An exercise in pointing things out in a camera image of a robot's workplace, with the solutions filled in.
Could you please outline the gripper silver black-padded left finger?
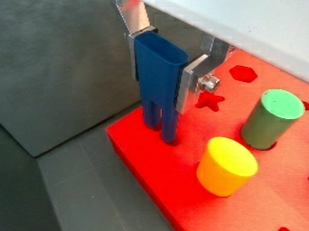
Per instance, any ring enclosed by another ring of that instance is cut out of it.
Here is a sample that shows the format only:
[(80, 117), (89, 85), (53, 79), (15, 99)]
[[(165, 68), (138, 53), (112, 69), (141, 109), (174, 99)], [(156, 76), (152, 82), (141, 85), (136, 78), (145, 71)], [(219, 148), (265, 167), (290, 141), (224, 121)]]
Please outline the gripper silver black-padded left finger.
[(126, 37), (130, 46), (132, 76), (138, 80), (136, 37), (148, 31), (154, 31), (156, 28), (150, 24), (142, 0), (117, 0), (117, 7), (128, 29)]

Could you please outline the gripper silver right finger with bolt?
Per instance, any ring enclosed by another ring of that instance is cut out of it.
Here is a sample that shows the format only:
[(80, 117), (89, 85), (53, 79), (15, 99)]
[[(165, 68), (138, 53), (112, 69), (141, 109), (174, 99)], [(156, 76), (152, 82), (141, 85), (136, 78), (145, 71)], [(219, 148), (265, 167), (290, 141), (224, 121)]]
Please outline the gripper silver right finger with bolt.
[(220, 86), (216, 68), (225, 62), (231, 45), (215, 35), (205, 34), (201, 44), (204, 54), (183, 69), (177, 111), (184, 114), (204, 92), (215, 93)]

